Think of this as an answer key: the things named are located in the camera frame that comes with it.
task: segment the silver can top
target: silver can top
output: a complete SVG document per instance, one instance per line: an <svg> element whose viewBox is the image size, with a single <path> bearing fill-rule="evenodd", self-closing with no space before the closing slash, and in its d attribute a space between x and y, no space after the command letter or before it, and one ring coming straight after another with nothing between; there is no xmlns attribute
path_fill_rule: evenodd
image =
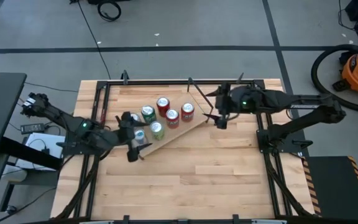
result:
<svg viewBox="0 0 358 224"><path fill-rule="evenodd" d="M194 106L191 104L191 103L185 103L183 106L183 111L184 112L187 112L187 113L190 113L194 110Z"/></svg>
<svg viewBox="0 0 358 224"><path fill-rule="evenodd" d="M169 100L165 97L161 97L157 100L157 105L159 106L167 106L169 104Z"/></svg>
<svg viewBox="0 0 358 224"><path fill-rule="evenodd" d="M178 112L173 110L173 109L170 109L170 110L167 111L167 118L168 119L176 119L178 116L179 116Z"/></svg>
<svg viewBox="0 0 358 224"><path fill-rule="evenodd" d="M144 138L144 131L143 130L135 131L135 139L136 140L142 140L143 138Z"/></svg>
<svg viewBox="0 0 358 224"><path fill-rule="evenodd" d="M162 124L159 123L158 121L154 121L153 123L150 124L150 129L154 133L159 132L162 129Z"/></svg>
<svg viewBox="0 0 358 224"><path fill-rule="evenodd" d="M137 114L132 113L132 114L131 114L131 117L132 117L135 121L140 121L140 117L139 117L139 115L137 115Z"/></svg>
<svg viewBox="0 0 358 224"><path fill-rule="evenodd" d="M154 112L154 108L149 105L145 105L142 107L142 114L144 115L150 115Z"/></svg>

